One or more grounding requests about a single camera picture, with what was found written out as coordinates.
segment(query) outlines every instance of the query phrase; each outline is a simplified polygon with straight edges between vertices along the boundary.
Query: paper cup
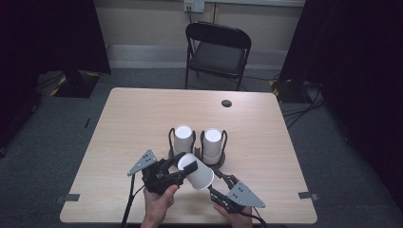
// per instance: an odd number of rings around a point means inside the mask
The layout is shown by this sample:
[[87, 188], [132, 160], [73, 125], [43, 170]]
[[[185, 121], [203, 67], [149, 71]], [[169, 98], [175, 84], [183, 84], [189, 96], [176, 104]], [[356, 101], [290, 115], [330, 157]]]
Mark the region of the paper cup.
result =
[[174, 156], [182, 152], [192, 153], [193, 131], [188, 125], [179, 125], [175, 128]]
[[196, 190], [203, 190], [211, 185], [214, 180], [214, 172], [207, 167], [203, 162], [198, 160], [193, 154], [184, 155], [178, 162], [178, 168], [183, 170], [191, 162], [197, 161], [198, 169], [187, 175], [187, 179]]
[[202, 142], [202, 161], [207, 164], [215, 164], [221, 158], [221, 143], [222, 134], [216, 128], [207, 129], [204, 132], [204, 139]]

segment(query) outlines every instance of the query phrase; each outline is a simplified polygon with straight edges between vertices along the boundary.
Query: hand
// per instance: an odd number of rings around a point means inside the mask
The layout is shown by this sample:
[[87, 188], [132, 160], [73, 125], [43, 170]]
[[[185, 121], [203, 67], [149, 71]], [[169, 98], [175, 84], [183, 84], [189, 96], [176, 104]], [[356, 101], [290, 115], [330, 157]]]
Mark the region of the hand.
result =
[[178, 185], [171, 185], [161, 196], [144, 189], [145, 216], [142, 228], [155, 228], [163, 222], [166, 210], [174, 204], [174, 194], [178, 189]]
[[[214, 205], [214, 208], [220, 212], [220, 214], [224, 217], [226, 217], [229, 222], [231, 223], [231, 226], [233, 228], [252, 228], [252, 218], [245, 217], [243, 215], [240, 215], [238, 213], [231, 214], [228, 213], [223, 207], [220, 205], [216, 204]], [[247, 206], [243, 208], [242, 210], [243, 213], [252, 215], [252, 207]]]

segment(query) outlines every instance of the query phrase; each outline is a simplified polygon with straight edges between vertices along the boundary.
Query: wall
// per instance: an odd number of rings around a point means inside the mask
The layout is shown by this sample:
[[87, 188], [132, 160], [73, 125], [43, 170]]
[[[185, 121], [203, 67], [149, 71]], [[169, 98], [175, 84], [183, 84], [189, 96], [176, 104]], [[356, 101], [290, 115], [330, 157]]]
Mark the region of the wall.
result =
[[[182, 1], [94, 0], [109, 45], [185, 46], [189, 23]], [[245, 30], [253, 49], [287, 50], [302, 7], [205, 3], [193, 21], [215, 21]]]

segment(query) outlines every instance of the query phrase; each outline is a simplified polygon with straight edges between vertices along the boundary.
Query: metal bracket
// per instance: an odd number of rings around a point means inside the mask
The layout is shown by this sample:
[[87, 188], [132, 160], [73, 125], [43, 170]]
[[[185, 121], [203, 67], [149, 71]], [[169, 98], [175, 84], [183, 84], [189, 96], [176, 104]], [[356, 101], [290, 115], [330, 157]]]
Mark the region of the metal bracket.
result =
[[127, 172], [127, 175], [130, 177], [155, 162], [157, 162], [157, 158], [152, 150], [148, 149], [145, 151], [144, 155], [139, 159], [139, 161], [137, 161], [137, 163], [130, 169], [130, 171]]
[[266, 204], [253, 193], [248, 186], [239, 181], [227, 194], [227, 197], [239, 205], [266, 207]]
[[56, 198], [54, 202], [63, 204], [65, 201], [78, 201], [79, 198], [80, 194], [67, 194], [63, 197]]
[[300, 192], [298, 193], [299, 198], [303, 199], [311, 199], [312, 201], [319, 200], [319, 195], [317, 193], [311, 194], [310, 192]]

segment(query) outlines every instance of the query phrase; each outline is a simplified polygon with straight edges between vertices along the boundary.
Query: cable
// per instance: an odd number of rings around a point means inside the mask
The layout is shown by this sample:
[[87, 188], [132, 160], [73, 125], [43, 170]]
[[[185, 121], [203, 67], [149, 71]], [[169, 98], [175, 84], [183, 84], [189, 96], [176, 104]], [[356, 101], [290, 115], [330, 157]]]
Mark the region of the cable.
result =
[[268, 227], [266, 221], [264, 221], [264, 219], [261, 218], [261, 217], [257, 217], [257, 216], [250, 215], [250, 214], [246, 214], [246, 213], [243, 213], [242, 211], [240, 211], [239, 213], [240, 213], [240, 215], [242, 215], [242, 216], [245, 216], [245, 217], [249, 217], [249, 218], [258, 220], [258, 221], [260, 222], [261, 226], [264, 227], [264, 228], [267, 228], [267, 227]]
[[[323, 88], [323, 85], [317, 85], [317, 84], [306, 85], [306, 86], [316, 87], [316, 88], [318, 88], [318, 89], [322, 89], [322, 88]], [[314, 109], [312, 109], [312, 111], [313, 111], [320, 119], [323, 120], [323, 117], [322, 117], [319, 113], [317, 113], [316, 111], [314, 111]], [[333, 122], [336, 123], [336, 124], [341, 125], [342, 127], [344, 127], [344, 124], [341, 123], [341, 122], [339, 122], [339, 121], [333, 121]]]
[[189, 22], [192, 24], [192, 8], [191, 7], [186, 7], [187, 9], [187, 16], [189, 17]]
[[[321, 89], [322, 89], [322, 85], [304, 85], [304, 87], [315, 87], [315, 88], [318, 89], [317, 95], [316, 95], [316, 97], [314, 98], [314, 100], [312, 101], [312, 104], [311, 104], [311, 105], [313, 105], [313, 104], [317, 101], [318, 95], [319, 95], [319, 93], [320, 93], [320, 91], [321, 91]], [[302, 98], [303, 98], [303, 100], [305, 101], [305, 103], [308, 104], [308, 102], [307, 102], [306, 99], [305, 99], [305, 96], [302, 96]], [[285, 110], [285, 111], [281, 111], [281, 113], [297, 111], [296, 113], [291, 113], [291, 114], [283, 115], [283, 117], [286, 117], [286, 116], [290, 116], [290, 115], [298, 114], [298, 113], [302, 112], [302, 111], [299, 112], [299, 110], [305, 110], [305, 107], [302, 107], [302, 108], [299, 108], [299, 109], [294, 109], [294, 110]]]
[[122, 219], [121, 228], [125, 228], [125, 227], [126, 227], [127, 218], [128, 218], [128, 214], [130, 213], [131, 204], [133, 203], [134, 198], [135, 198], [136, 195], [140, 192], [140, 190], [142, 190], [142, 189], [144, 188], [144, 185], [143, 185], [143, 186], [142, 186], [141, 188], [139, 188], [139, 190], [137, 190], [136, 193], [133, 195], [134, 180], [135, 180], [135, 175], [131, 176], [130, 195], [128, 196], [128, 202], [127, 202], [127, 206], [126, 206], [126, 209], [125, 209], [124, 218]]
[[217, 8], [217, 3], [214, 3], [214, 8], [213, 8], [213, 23], [216, 23], [216, 8]]
[[258, 212], [258, 209], [256, 209], [256, 207], [253, 207], [253, 209], [255, 210], [255, 212], [256, 212], [256, 214], [258, 215], [258, 217], [261, 218], [261, 216], [260, 216], [260, 214], [259, 214], [259, 212]]
[[293, 125], [294, 125], [304, 114], [306, 114], [308, 111], [313, 110], [313, 109], [315, 109], [315, 108], [318, 108], [318, 107], [324, 105], [324, 101], [322, 101], [322, 102], [319, 103], [319, 104], [316, 104], [317, 98], [318, 98], [318, 96], [319, 96], [320, 89], [321, 89], [321, 87], [318, 88], [316, 97], [314, 98], [314, 100], [312, 101], [312, 103], [311, 103], [307, 108], [305, 108], [305, 109], [302, 110], [302, 111], [298, 111], [298, 112], [295, 112], [295, 113], [289, 113], [289, 114], [283, 115], [283, 117], [287, 117], [287, 116], [292, 116], [292, 115], [297, 115], [297, 114], [299, 114], [299, 116], [291, 117], [290, 119], [288, 119], [288, 120], [285, 122], [285, 123], [287, 124], [289, 121], [291, 121], [291, 120], [294, 119], [293, 122], [291, 122], [289, 125], [287, 125], [287, 129], [290, 129], [291, 126], [293, 126]]

